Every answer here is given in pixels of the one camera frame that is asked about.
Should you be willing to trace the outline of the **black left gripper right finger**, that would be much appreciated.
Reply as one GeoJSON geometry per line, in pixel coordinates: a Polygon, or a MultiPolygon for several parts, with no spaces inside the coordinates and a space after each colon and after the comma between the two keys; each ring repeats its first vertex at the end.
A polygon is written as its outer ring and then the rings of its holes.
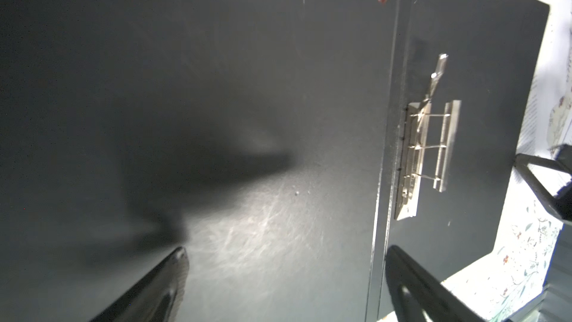
{"type": "Polygon", "coordinates": [[[433,275],[400,247],[385,258],[385,275],[398,321],[481,321],[433,275]]]}

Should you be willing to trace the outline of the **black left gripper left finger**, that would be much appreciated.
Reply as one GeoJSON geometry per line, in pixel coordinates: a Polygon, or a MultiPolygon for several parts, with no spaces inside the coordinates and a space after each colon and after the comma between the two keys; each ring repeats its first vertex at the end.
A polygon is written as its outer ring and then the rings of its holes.
{"type": "Polygon", "coordinates": [[[185,294],[189,257],[177,247],[94,321],[175,321],[185,294]]]}

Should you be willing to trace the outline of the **orange folder black inside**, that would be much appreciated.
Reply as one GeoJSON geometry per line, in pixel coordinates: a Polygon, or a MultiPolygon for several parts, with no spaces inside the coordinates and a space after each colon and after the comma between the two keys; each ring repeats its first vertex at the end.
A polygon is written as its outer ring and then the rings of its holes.
{"type": "Polygon", "coordinates": [[[1,319],[375,321],[495,244],[538,0],[1,0],[1,319]]]}

